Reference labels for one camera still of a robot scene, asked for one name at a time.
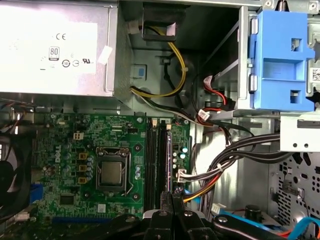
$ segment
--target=cable clip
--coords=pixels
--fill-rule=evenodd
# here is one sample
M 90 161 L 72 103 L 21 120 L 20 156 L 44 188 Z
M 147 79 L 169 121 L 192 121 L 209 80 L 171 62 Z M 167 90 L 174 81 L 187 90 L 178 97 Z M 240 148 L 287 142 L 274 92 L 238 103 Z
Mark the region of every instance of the cable clip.
M 218 163 L 218 164 L 216 165 L 216 168 L 219 169 L 220 172 L 222 172 L 222 173 L 224 172 L 224 170 L 222 169 L 222 166 L 221 166 L 220 163 Z

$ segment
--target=blue connector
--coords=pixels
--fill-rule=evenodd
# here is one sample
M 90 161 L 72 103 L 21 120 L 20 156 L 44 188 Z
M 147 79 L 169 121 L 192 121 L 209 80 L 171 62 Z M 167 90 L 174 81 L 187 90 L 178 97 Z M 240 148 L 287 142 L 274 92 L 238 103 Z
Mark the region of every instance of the blue connector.
M 307 61 L 315 57 L 308 47 L 308 15 L 264 10 L 257 16 L 257 34 L 250 37 L 253 59 L 251 107 L 280 112 L 313 112 L 306 99 Z
M 31 184 L 30 188 L 30 204 L 37 200 L 42 200 L 44 196 L 44 186 L 42 184 Z

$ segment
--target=cable bundle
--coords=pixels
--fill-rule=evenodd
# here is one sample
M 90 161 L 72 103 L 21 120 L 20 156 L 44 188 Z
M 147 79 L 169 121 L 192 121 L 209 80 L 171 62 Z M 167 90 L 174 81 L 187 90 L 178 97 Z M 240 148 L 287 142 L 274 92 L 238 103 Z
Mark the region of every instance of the cable bundle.
M 206 173 L 198 175 L 182 174 L 181 177 L 187 181 L 204 181 L 203 186 L 199 190 L 191 194 L 186 194 L 183 201 L 186 203 L 209 192 L 221 174 L 234 164 L 236 160 L 247 158 L 258 163 L 276 164 L 287 159 L 292 155 L 291 152 L 252 152 L 239 150 L 244 147 L 277 142 L 279 140 L 279 133 L 253 136 L 239 140 L 238 142 L 234 142 L 230 146 L 227 146 L 218 156 L 216 156 Z

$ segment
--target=black ram slot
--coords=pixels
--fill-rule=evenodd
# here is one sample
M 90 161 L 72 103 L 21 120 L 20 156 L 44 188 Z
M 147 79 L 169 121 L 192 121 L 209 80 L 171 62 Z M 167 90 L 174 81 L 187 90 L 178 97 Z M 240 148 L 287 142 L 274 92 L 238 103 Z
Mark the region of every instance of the black ram slot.
M 157 129 L 152 126 L 152 119 L 147 122 L 144 155 L 144 193 L 143 211 L 153 210 L 155 205 L 155 174 L 157 159 Z
M 158 137 L 158 155 L 156 164 L 156 191 L 155 191 L 155 208 L 160 209 L 161 193 L 166 192 L 167 188 L 167 139 L 168 131 L 166 125 L 160 126 L 159 137 Z

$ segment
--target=red wire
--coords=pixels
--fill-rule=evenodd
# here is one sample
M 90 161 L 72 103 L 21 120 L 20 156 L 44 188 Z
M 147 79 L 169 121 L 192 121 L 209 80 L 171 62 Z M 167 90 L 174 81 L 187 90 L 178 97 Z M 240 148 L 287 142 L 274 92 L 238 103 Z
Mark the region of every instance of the red wire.
M 220 96 L 222 98 L 223 105 L 227 105 L 227 98 L 221 92 L 219 92 L 217 90 L 213 90 L 212 88 L 210 89 L 206 85 L 204 85 L 204 89 L 207 90 L 208 92 L 212 93 L 212 94 L 216 94 L 216 95 Z

